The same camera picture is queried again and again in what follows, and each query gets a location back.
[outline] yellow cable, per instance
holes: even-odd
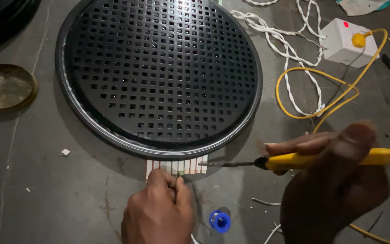
[[[310,68],[303,68],[303,67],[296,67],[296,68],[291,68],[291,69],[287,69],[286,71],[284,71],[282,73],[281,76],[279,76],[278,78],[278,82],[276,83],[276,99],[278,100],[278,104],[279,104],[279,107],[281,107],[282,111],[284,111],[285,114],[287,114],[288,116],[292,117],[292,118],[295,118],[295,119],[309,119],[309,118],[312,118],[312,117],[315,117],[323,112],[325,112],[326,110],[328,110],[329,108],[331,108],[333,105],[335,105],[341,98],[343,98],[349,91],[351,91],[352,89],[355,89],[356,91],[356,94],[345,100],[344,102],[340,103],[338,106],[336,106],[335,108],[333,108],[330,112],[328,112],[326,115],[323,116],[322,120],[320,121],[320,123],[316,126],[316,128],[314,129],[314,131],[312,133],[315,133],[318,128],[320,127],[320,125],[322,124],[322,122],[324,122],[324,120],[330,115],[332,114],[335,110],[337,110],[338,108],[340,108],[341,106],[343,106],[345,103],[348,103],[349,101],[351,101],[352,99],[354,99],[355,97],[357,97],[359,95],[359,91],[357,88],[355,88],[355,85],[360,81],[360,79],[362,78],[362,76],[364,76],[364,74],[366,73],[366,71],[368,70],[368,68],[371,66],[371,64],[374,62],[374,60],[377,58],[377,55],[380,53],[381,49],[383,48],[384,44],[386,43],[386,40],[387,40],[387,31],[385,29],[377,29],[377,30],[373,30],[373,31],[369,31],[368,33],[365,34],[365,36],[367,34],[372,34],[374,32],[378,32],[378,31],[382,31],[384,32],[384,38],[383,38],[383,41],[382,41],[382,44],[380,45],[379,49],[376,51],[376,53],[374,54],[373,58],[371,59],[371,61],[367,64],[367,66],[365,67],[365,69],[362,71],[362,73],[359,75],[359,77],[355,80],[355,82],[353,82],[353,84],[348,84],[340,79],[337,79],[331,75],[328,75],[324,72],[321,72],[321,71],[318,71],[316,69],[310,69]],[[324,75],[326,77],[329,77],[335,81],[338,81],[342,84],[345,84],[345,85],[348,85],[348,89],[344,91],[344,93],[342,93],[339,97],[337,97],[332,103],[330,103],[329,105],[327,105],[324,109],[318,111],[317,113],[314,113],[312,115],[308,115],[308,116],[295,116],[295,115],[292,115],[290,114],[285,108],[284,106],[282,105],[282,102],[281,102],[281,99],[279,97],[279,84],[282,80],[282,78],[284,77],[285,74],[287,74],[288,72],[290,71],[293,71],[293,70],[308,70],[308,71],[311,71],[311,72],[315,72],[315,73],[319,73],[321,75]]]
[[[378,243],[390,244],[390,241],[385,240],[385,239],[383,239],[383,238],[381,238],[381,237],[378,237],[378,236],[376,236],[376,235],[373,235],[373,234],[371,234],[371,233],[368,233],[368,232],[366,232],[365,230],[362,230],[361,228],[357,227],[357,226],[354,225],[354,224],[350,224],[350,227],[351,227],[352,229],[354,229],[355,231],[361,233],[362,235],[364,235],[364,236],[366,236],[366,237],[368,237],[368,238],[370,238],[370,239],[372,239],[372,240],[374,240],[374,241],[376,241],[376,242],[378,242]]]
[[[333,112],[335,112],[338,108],[340,108],[341,106],[343,106],[344,104],[348,103],[349,101],[353,100],[355,97],[357,97],[359,95],[359,90],[355,87],[355,85],[360,81],[360,79],[364,76],[364,74],[366,73],[366,71],[368,70],[368,68],[371,66],[371,64],[374,62],[374,60],[377,58],[377,55],[380,53],[380,51],[382,50],[384,44],[386,43],[386,40],[387,40],[387,31],[385,29],[376,29],[376,30],[371,30],[371,31],[368,31],[367,33],[364,34],[365,37],[368,37],[368,36],[371,36],[374,32],[379,32],[379,31],[382,31],[384,33],[384,37],[383,37],[383,41],[382,41],[382,44],[380,45],[380,47],[377,49],[376,53],[374,54],[373,58],[371,59],[371,61],[367,64],[367,66],[365,67],[365,69],[362,71],[362,73],[360,73],[360,75],[358,76],[358,78],[355,80],[355,82],[353,82],[353,84],[348,84],[340,79],[337,79],[335,77],[333,77],[332,75],[328,75],[322,71],[319,71],[319,70],[316,70],[316,69],[310,69],[310,68],[303,68],[303,67],[296,67],[296,68],[291,68],[291,69],[287,69],[286,71],[284,71],[284,73],[282,73],[282,75],[279,77],[278,79],[278,82],[276,83],[276,99],[278,100],[278,104],[279,104],[279,107],[281,107],[282,111],[284,111],[285,114],[287,114],[288,116],[292,117],[292,118],[295,118],[295,119],[309,119],[309,118],[313,118],[321,113],[324,113],[326,110],[328,110],[329,108],[333,107],[333,105],[335,105],[341,98],[343,98],[349,91],[351,91],[352,89],[354,89],[356,91],[356,93],[348,98],[347,100],[345,100],[344,102],[340,103],[338,106],[336,106],[335,108],[333,108],[331,111],[327,112],[323,118],[320,120],[320,122],[318,123],[318,125],[315,127],[314,131],[312,133],[316,133],[317,130],[320,128],[320,125],[327,119],[327,117],[329,115],[331,115]],[[330,103],[327,107],[325,107],[324,109],[320,110],[319,112],[317,113],[314,113],[314,114],[311,114],[311,115],[308,115],[308,116],[295,116],[295,115],[292,115],[290,114],[285,108],[284,106],[282,105],[282,102],[281,102],[281,99],[279,98],[279,83],[281,82],[282,78],[284,77],[285,74],[287,74],[288,72],[290,71],[293,71],[293,70],[308,70],[308,71],[311,71],[311,72],[315,72],[315,73],[318,73],[318,74],[321,74],[321,75],[324,75],[334,81],[338,81],[339,83],[342,83],[344,85],[347,85],[348,88],[347,90],[345,90],[337,99],[335,99],[332,103]],[[350,224],[350,227],[352,229],[354,229],[355,231],[361,233],[362,235],[368,237],[368,238],[371,238],[373,239],[374,241],[377,241],[379,243],[383,243],[383,244],[390,244],[390,241],[388,240],[385,240],[383,238],[380,238],[376,235],[373,235],[371,233],[368,233],[366,232],[365,230],[362,230],[361,228],[357,227],[356,225],[352,225]]]

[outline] gray floor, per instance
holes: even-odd
[[[79,0],[42,0],[38,13],[16,38],[0,47],[0,63],[23,66],[39,81],[32,105],[18,112],[0,113],[0,243],[119,243],[119,226],[127,199],[145,184],[145,161],[110,147],[84,127],[69,108],[56,80],[55,43],[59,28]],[[341,18],[369,29],[386,28],[390,36],[390,7],[365,16],[347,17],[333,0],[319,2],[322,27]],[[224,0],[227,10],[252,12],[285,30],[299,30],[303,21],[293,0],[269,7],[254,7],[241,0]],[[316,23],[316,14],[310,17]],[[263,34],[250,30],[263,63],[263,97],[257,115],[236,140],[209,158],[247,160],[263,154],[264,142],[279,142],[312,131],[310,120],[286,116],[278,107],[274,87],[285,59],[275,54]],[[315,60],[317,48],[301,38],[287,37],[301,57]],[[390,43],[382,53],[390,57]],[[336,77],[353,81],[361,69],[322,61],[317,67]],[[335,84],[317,77],[327,102]],[[296,102],[309,112],[316,108],[316,93],[303,73],[290,75]],[[320,131],[341,130],[359,119],[378,126],[382,147],[390,147],[390,71],[377,60],[357,86],[361,95],[330,116]],[[291,109],[285,86],[281,94]],[[64,158],[59,152],[71,150]],[[209,169],[207,175],[189,175],[198,216],[194,235],[203,243],[263,243],[273,221],[279,222],[279,207],[252,203],[257,197],[279,202],[292,178],[256,168]],[[209,213],[219,207],[231,212],[231,230],[210,233],[204,225]],[[383,211],[372,233],[390,240],[390,198],[355,224],[368,229]],[[284,243],[276,234],[271,243]],[[346,228],[337,243],[374,243]]]

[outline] yellow soldering iron handle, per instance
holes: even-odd
[[[270,157],[266,163],[269,170],[304,169],[316,159],[316,155],[301,156],[297,153],[289,153]],[[382,165],[390,163],[389,148],[373,148],[360,165]]]

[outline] hand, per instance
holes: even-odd
[[[192,195],[183,178],[154,169],[147,187],[129,198],[121,223],[123,244],[190,244]]]
[[[319,133],[266,145],[272,155],[318,154],[285,189],[281,225],[287,244],[332,243],[339,231],[389,197],[383,166],[358,167],[374,143],[371,126],[358,122],[334,138]]]

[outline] white socket box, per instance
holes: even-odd
[[[365,34],[369,29],[355,25],[342,19],[334,19],[320,32],[327,36],[322,41],[322,46],[327,50],[323,51],[326,60],[343,63],[352,67],[360,68],[368,64],[377,51],[377,44],[374,37],[368,36],[365,39],[366,45],[363,48],[353,46],[351,38],[356,33]]]

